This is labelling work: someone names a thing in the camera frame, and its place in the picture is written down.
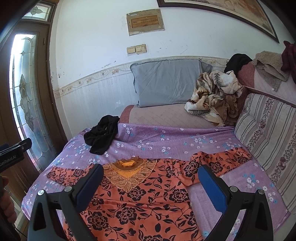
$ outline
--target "stained glass window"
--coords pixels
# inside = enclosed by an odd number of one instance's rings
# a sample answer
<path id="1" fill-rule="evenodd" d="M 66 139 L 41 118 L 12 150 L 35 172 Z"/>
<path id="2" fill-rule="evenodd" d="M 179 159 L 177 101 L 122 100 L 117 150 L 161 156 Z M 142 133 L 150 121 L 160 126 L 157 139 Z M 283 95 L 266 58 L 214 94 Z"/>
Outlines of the stained glass window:
<path id="1" fill-rule="evenodd" d="M 52 5 L 45 3 L 37 3 L 23 18 L 37 19 L 48 21 L 52 12 Z"/>
<path id="2" fill-rule="evenodd" d="M 9 89 L 13 115 L 22 140 L 31 138 L 27 152 L 43 171 L 56 157 L 46 130 L 36 92 L 35 49 L 37 35 L 15 35 L 9 66 Z"/>

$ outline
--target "striped floral cushion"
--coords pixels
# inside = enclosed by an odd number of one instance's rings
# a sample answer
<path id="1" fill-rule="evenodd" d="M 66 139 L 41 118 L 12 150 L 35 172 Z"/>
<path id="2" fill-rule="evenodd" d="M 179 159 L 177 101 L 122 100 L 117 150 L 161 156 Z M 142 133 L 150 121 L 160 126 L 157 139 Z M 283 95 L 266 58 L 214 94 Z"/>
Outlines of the striped floral cushion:
<path id="1" fill-rule="evenodd" d="M 296 211 L 296 108 L 249 94 L 235 136 L 258 160 L 290 212 Z"/>

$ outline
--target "human hand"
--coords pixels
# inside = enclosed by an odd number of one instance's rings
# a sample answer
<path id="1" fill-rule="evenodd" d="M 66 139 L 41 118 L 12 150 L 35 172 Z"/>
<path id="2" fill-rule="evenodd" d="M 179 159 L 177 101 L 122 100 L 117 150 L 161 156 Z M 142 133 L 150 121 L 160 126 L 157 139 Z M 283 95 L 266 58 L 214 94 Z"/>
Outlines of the human hand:
<path id="1" fill-rule="evenodd" d="M 2 177 L 3 187 L 7 186 L 9 180 L 8 177 Z M 8 192 L 3 189 L 3 196 L 0 198 L 0 208 L 4 211 L 8 222 L 14 223 L 17 219 L 17 214 L 15 213 L 15 206 L 10 198 Z"/>

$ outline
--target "silver bolt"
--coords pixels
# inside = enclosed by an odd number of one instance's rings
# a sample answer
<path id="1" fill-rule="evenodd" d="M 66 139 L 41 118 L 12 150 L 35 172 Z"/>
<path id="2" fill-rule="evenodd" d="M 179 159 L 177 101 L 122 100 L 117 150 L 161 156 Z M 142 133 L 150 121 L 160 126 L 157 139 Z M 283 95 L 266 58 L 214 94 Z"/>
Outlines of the silver bolt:
<path id="1" fill-rule="evenodd" d="M 64 189 L 65 192 L 70 192 L 71 190 L 72 190 L 72 187 L 71 186 L 67 186 Z"/>
<path id="2" fill-rule="evenodd" d="M 258 192 L 259 192 L 259 194 L 261 194 L 261 195 L 264 194 L 264 190 L 262 190 L 262 189 L 259 189 Z"/>
<path id="3" fill-rule="evenodd" d="M 39 190 L 37 193 L 39 196 L 42 196 L 44 194 L 44 190 Z"/>
<path id="4" fill-rule="evenodd" d="M 237 192 L 237 190 L 238 190 L 238 188 L 235 186 L 230 187 L 230 191 L 232 191 L 232 192 Z"/>

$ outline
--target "gray pillow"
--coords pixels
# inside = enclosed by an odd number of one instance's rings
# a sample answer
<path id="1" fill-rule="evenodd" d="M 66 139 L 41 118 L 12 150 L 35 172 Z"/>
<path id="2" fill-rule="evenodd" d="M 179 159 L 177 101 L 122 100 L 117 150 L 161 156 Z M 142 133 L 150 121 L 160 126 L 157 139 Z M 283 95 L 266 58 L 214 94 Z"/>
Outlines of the gray pillow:
<path id="1" fill-rule="evenodd" d="M 186 103 L 199 75 L 212 68 L 197 59 L 132 64 L 138 107 Z"/>

